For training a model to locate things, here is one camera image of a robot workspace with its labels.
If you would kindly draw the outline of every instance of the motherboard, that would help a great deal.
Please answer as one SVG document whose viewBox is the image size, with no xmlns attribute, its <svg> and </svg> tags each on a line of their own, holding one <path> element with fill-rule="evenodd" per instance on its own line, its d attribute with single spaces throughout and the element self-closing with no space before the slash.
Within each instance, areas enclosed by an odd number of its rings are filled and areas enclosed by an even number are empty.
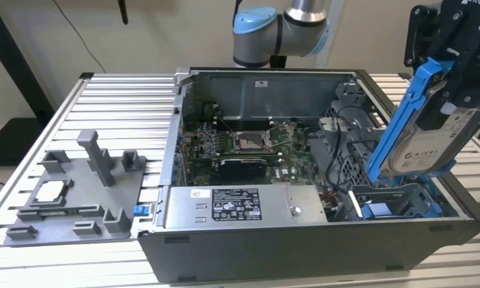
<svg viewBox="0 0 480 288">
<path fill-rule="evenodd" d="M 190 185 L 322 183 L 303 131 L 295 121 L 203 123 L 184 133 Z"/>
</svg>

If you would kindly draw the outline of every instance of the computer chip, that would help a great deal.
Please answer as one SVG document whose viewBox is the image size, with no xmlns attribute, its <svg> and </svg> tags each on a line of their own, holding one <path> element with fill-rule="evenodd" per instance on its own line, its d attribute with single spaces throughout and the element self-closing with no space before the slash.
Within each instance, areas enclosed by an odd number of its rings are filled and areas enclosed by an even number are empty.
<svg viewBox="0 0 480 288">
<path fill-rule="evenodd" d="M 262 133 L 248 132 L 238 134 L 239 150 L 264 150 L 266 146 Z"/>
</svg>

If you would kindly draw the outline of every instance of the blue latch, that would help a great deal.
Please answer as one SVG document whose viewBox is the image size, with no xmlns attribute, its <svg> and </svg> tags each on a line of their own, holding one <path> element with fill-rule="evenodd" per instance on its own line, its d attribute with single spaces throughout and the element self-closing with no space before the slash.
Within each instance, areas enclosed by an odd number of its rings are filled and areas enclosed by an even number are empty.
<svg viewBox="0 0 480 288">
<path fill-rule="evenodd" d="M 150 206 L 148 205 L 138 205 L 134 207 L 134 216 L 150 216 Z"/>
</svg>

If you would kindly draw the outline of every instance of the blue tab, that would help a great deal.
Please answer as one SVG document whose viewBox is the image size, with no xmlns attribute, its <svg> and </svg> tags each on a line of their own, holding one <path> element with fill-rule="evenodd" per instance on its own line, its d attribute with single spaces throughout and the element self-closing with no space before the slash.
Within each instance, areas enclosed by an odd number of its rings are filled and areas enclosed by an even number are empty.
<svg viewBox="0 0 480 288">
<path fill-rule="evenodd" d="M 134 216 L 150 216 L 150 206 L 138 205 L 134 207 Z"/>
<path fill-rule="evenodd" d="M 425 63 L 417 71 L 417 74 L 411 81 L 411 86 L 407 89 L 405 98 L 401 102 L 399 109 L 395 113 L 394 118 L 391 119 L 390 125 L 386 128 L 386 132 L 381 139 L 379 145 L 375 149 L 374 154 L 370 157 L 369 164 L 366 166 L 366 172 L 369 178 L 375 182 L 382 173 L 382 166 L 385 160 L 394 148 L 395 142 L 399 139 L 402 131 L 407 125 L 407 122 L 411 119 L 415 111 L 421 110 L 426 101 L 426 89 L 427 84 L 435 74 L 439 72 L 449 72 L 454 65 L 454 61 L 438 62 L 433 58 L 429 58 L 427 63 Z"/>
<path fill-rule="evenodd" d="M 262 6 L 240 11 L 235 15 L 235 34 L 247 34 L 260 30 L 272 23 L 276 17 L 276 10 L 274 7 Z"/>
</svg>

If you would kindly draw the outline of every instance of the white label on drive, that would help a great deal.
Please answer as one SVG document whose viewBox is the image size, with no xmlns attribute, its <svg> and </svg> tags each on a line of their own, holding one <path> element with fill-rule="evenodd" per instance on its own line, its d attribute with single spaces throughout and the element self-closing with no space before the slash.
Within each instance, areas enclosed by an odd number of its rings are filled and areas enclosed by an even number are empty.
<svg viewBox="0 0 480 288">
<path fill-rule="evenodd" d="M 191 198 L 210 198 L 210 189 L 192 189 Z"/>
<path fill-rule="evenodd" d="M 402 156 L 395 161 L 399 172 L 427 170 L 434 167 L 475 111 L 477 109 L 458 109 L 441 129 L 419 131 L 415 134 Z"/>
</svg>

